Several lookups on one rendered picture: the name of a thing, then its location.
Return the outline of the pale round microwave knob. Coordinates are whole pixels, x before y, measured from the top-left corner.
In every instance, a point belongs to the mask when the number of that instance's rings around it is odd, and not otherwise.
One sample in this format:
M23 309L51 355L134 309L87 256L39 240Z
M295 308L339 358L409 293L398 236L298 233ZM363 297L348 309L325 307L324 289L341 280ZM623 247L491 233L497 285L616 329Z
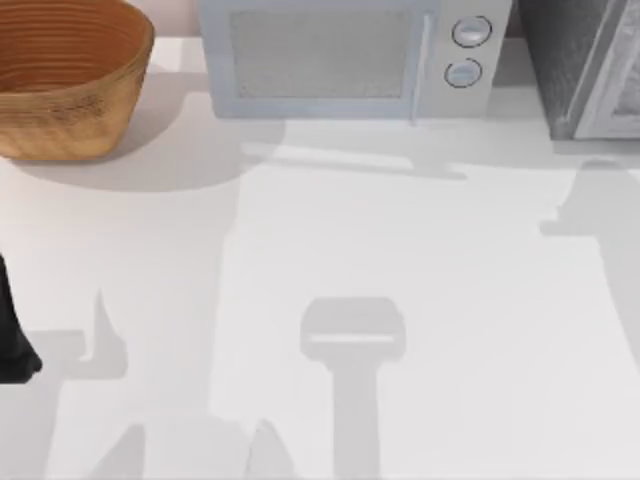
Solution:
M492 35L492 23L484 16L469 16L458 20L452 28L452 39L461 48L476 48Z
M446 83L455 89L470 88L478 83L482 76L482 65L472 58L452 62L444 72Z

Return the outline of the brown woven basket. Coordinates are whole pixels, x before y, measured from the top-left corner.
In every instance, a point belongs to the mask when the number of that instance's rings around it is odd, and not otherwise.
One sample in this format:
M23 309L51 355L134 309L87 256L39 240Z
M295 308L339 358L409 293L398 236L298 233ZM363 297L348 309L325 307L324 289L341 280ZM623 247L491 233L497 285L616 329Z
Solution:
M113 151L154 40L128 0L0 0L0 157L84 161Z

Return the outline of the microwave oven door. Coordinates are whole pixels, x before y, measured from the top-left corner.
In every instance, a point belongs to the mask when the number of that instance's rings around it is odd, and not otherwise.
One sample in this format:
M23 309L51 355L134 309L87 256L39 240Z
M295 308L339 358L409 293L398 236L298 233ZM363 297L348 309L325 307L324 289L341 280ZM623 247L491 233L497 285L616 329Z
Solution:
M198 0L215 114L410 119L436 0Z

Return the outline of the pale microwave oven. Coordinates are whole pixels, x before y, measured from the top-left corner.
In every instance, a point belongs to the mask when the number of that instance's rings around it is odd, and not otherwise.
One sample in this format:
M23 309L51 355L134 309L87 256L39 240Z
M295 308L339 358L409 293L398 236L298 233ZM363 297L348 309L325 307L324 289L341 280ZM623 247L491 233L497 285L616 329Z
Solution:
M482 116L487 110L512 0L436 0L436 4L440 11L430 35L418 121ZM461 48L452 39L452 28L469 16L486 17L492 23L492 35L479 47ZM444 79L445 69L465 58L482 65L482 79L470 88L452 88Z

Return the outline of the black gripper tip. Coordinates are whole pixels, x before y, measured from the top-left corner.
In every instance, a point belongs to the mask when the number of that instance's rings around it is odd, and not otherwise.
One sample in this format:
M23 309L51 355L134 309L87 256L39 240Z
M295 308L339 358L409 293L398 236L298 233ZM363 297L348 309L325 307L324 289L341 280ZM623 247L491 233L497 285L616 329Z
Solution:
M0 254L0 384L25 384L42 366L18 320L6 263Z

